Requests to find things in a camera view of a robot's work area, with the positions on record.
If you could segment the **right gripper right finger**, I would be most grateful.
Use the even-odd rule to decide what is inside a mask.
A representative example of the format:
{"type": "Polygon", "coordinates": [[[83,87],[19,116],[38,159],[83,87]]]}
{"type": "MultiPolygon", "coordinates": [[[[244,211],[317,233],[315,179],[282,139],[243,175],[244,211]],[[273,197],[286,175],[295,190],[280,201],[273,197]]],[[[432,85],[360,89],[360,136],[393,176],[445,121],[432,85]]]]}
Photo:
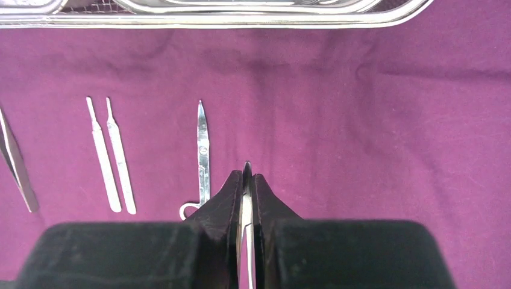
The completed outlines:
{"type": "Polygon", "coordinates": [[[309,220],[250,181],[257,288],[454,288],[434,237],[408,220],[309,220]]]}

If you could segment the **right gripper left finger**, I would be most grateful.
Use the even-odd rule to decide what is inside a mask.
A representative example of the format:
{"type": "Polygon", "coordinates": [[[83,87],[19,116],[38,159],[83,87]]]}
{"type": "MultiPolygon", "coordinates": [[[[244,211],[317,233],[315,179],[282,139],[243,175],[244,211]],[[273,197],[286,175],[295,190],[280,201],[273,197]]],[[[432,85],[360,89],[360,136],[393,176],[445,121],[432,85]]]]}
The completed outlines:
{"type": "Polygon", "coordinates": [[[38,239],[17,288],[237,288],[243,176],[182,222],[61,223],[38,239]]]}

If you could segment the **steel surgical scissors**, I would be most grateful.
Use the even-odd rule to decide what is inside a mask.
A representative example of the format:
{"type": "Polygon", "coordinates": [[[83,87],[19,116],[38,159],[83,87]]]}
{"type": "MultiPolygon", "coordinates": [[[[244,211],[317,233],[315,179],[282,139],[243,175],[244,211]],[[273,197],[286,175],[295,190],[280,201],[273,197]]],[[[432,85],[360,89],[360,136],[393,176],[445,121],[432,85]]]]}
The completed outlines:
{"type": "Polygon", "coordinates": [[[207,118],[202,100],[198,102],[198,123],[197,123],[197,157],[198,157],[198,184],[199,201],[197,203],[187,202],[179,209],[181,220],[186,220],[186,209],[192,207],[201,208],[211,198],[210,186],[210,139],[208,135],[207,118]]]}
{"type": "Polygon", "coordinates": [[[246,272],[248,282],[245,288],[254,288],[252,250],[254,248],[253,205],[250,183],[252,169],[250,161],[243,168],[243,192],[240,201],[239,244],[237,249],[238,274],[246,272]]]}

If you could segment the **purple cloth wrap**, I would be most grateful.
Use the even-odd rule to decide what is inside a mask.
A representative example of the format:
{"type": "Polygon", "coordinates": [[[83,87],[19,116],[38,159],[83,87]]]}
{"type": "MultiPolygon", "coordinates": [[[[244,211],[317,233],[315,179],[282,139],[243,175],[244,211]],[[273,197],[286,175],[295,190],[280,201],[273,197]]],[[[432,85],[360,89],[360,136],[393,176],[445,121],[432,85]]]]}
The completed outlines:
{"type": "Polygon", "coordinates": [[[40,209],[28,212],[2,163],[1,279],[54,224],[178,220],[198,198],[199,100],[212,192],[250,161],[304,218],[416,220],[457,287],[510,287],[509,1],[434,1],[380,29],[2,30],[1,108],[40,209]]]}

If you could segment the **steel instrument tray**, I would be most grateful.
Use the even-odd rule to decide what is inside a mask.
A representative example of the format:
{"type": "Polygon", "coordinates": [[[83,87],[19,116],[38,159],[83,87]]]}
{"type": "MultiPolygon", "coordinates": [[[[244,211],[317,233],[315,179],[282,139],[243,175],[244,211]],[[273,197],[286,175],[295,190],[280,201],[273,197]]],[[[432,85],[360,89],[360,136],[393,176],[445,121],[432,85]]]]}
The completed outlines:
{"type": "Polygon", "coordinates": [[[328,1],[2,1],[2,28],[291,28],[395,26],[428,0],[328,1]]]}

